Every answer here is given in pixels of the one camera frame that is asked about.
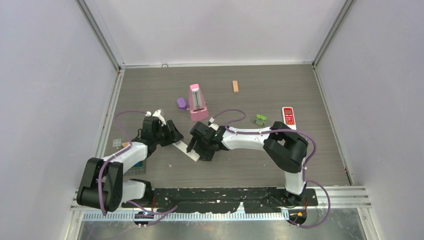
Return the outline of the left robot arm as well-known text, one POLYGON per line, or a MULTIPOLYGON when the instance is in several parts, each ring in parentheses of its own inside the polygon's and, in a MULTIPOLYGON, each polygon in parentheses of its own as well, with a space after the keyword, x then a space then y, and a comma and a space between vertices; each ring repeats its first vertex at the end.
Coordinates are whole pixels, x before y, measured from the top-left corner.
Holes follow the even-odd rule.
POLYGON ((124 181, 124 174, 149 158, 158 146, 166 147, 182 140, 174 122, 162 116, 146 116, 137 136, 121 150, 104 158, 90 158, 85 165, 76 202, 80 206, 114 212, 122 203, 135 200, 141 207, 153 202, 153 193, 145 180, 124 181))

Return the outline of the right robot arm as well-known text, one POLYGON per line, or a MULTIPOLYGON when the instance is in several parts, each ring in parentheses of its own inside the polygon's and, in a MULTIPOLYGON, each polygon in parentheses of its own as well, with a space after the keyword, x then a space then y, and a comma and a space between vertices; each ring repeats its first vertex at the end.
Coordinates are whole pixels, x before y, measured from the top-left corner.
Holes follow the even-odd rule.
POLYGON ((284 195, 290 205, 299 205, 306 197, 304 166, 309 143, 281 121, 270 127, 240 129, 197 122, 186 151, 196 152, 201 161, 211 161, 214 154, 229 150, 264 151, 279 167, 285 178, 284 195))

